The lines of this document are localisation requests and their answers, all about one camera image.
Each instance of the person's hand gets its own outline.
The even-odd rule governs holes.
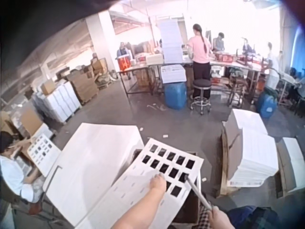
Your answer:
[[[166,181],[163,176],[157,174],[155,175],[150,182],[150,189],[157,190],[164,194],[166,192]]]
[[[209,221],[213,229],[233,229],[227,214],[219,210],[218,207],[213,207],[212,211],[208,211]]]

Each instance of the black pants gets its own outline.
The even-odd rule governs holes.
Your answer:
[[[193,71],[194,71],[194,80],[199,79],[206,79],[210,80],[210,72],[211,72],[211,65],[210,63],[193,63]],[[194,88],[193,98],[200,96],[200,90],[197,88]],[[211,89],[205,90],[203,93],[204,98],[209,99],[211,96]]]

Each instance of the concrete floor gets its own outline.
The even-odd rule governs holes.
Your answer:
[[[226,98],[221,98],[220,95],[212,95],[211,102],[212,110],[209,115],[200,116],[188,108],[175,111],[164,105],[163,96],[134,94],[128,99],[121,83],[115,82],[109,88],[101,90],[65,126],[58,128],[59,133],[54,138],[54,143],[63,149],[83,122],[137,125],[143,128],[140,133],[144,143],[152,137],[184,151],[198,152],[198,156],[204,158],[201,174],[207,181],[202,183],[202,191],[213,204],[225,210],[244,205],[272,207],[278,213],[283,227],[290,228],[295,219],[305,211],[305,194],[298,193],[277,199],[274,177],[268,178],[261,187],[242,188],[230,196],[214,198],[221,180],[221,122],[227,120],[230,108],[226,106]],[[294,116],[283,107],[264,122],[269,135],[275,137],[276,141],[305,131],[305,119]],[[15,219],[17,228],[47,228],[42,222],[25,215],[18,214]]]

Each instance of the metal tool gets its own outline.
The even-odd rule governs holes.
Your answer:
[[[201,194],[201,191],[198,190],[198,188],[196,187],[196,185],[189,179],[188,175],[185,175],[184,179],[189,182],[190,186],[192,187],[192,190],[194,191],[194,193],[197,195],[197,197],[200,199],[200,201],[202,202],[202,204],[210,211],[212,211],[212,207],[211,205],[208,203],[208,201],[206,200],[206,198],[204,198],[204,196]]]

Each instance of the red machine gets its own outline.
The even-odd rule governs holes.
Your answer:
[[[125,69],[130,68],[132,64],[130,63],[129,55],[123,55],[118,57],[119,68],[121,71],[125,71]]]

